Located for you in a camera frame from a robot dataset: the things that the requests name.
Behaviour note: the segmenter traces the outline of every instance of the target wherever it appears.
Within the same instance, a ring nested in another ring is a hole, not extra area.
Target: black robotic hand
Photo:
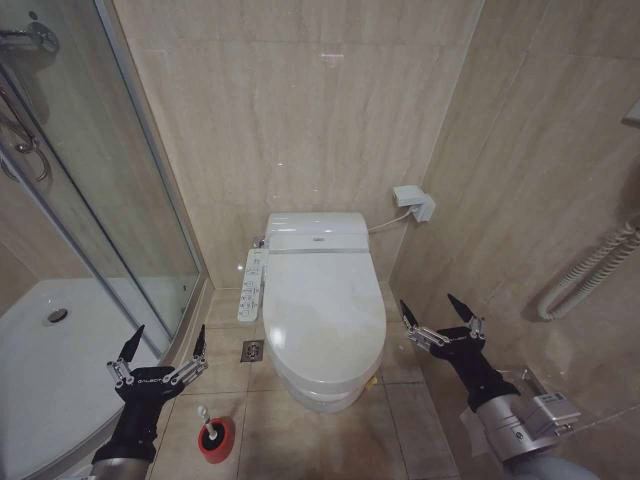
[[[469,393],[467,403],[474,412],[492,398],[519,395],[516,387],[506,382],[482,354],[485,345],[483,320],[453,295],[449,294],[448,297],[465,326],[435,332],[420,327],[409,307],[400,300],[409,338],[434,357],[451,363]]]
[[[144,325],[125,342],[115,362],[107,369],[115,380],[115,390],[124,400],[124,409],[115,431],[96,452],[92,463],[113,458],[130,458],[152,462],[156,449],[156,425],[162,406],[177,397],[205,368],[204,326],[200,330],[193,357],[177,370],[171,366],[141,367],[129,371],[129,362],[140,344]]]

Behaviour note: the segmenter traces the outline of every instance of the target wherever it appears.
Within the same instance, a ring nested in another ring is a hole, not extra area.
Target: shower drain
[[[247,340],[242,343],[240,362],[261,362],[264,340]]]
[[[69,310],[67,310],[66,308],[59,308],[58,310],[54,310],[53,312],[51,312],[47,317],[47,320],[49,320],[49,322],[51,323],[58,323],[67,318],[68,314]]]

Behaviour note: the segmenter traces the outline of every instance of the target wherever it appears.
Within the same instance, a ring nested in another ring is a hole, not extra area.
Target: coiled white hose
[[[538,302],[538,315],[540,318],[557,320],[564,317],[582,300],[587,298],[638,247],[640,247],[640,228],[632,227],[629,222],[626,222],[624,227],[615,232],[603,246],[573,267],[557,285],[540,299]],[[580,284],[576,290],[565,297],[553,309],[550,309],[562,292],[577,282],[580,282]]]

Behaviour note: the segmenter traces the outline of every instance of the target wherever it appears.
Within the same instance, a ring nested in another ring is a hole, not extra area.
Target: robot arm
[[[162,406],[177,397],[207,368],[204,326],[193,356],[181,367],[141,367],[129,370],[144,325],[125,342],[116,361],[107,363],[124,409],[111,439],[93,457],[91,475],[96,480],[143,480],[156,454],[153,440]]]
[[[401,301],[409,339],[453,366],[469,393],[467,403],[480,418],[487,442],[500,462],[511,468],[554,447],[562,435],[572,431],[580,412],[560,393],[542,392],[523,401],[518,389],[505,381],[482,354],[484,319],[453,295],[449,300],[465,325],[438,331],[419,326]]]

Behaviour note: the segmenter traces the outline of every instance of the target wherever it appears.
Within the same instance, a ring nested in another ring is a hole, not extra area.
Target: red toilet brush holder
[[[228,417],[212,418],[208,423],[216,433],[215,438],[211,439],[206,424],[203,425],[198,434],[198,447],[207,462],[220,463],[229,456],[233,448],[235,437],[233,420]]]

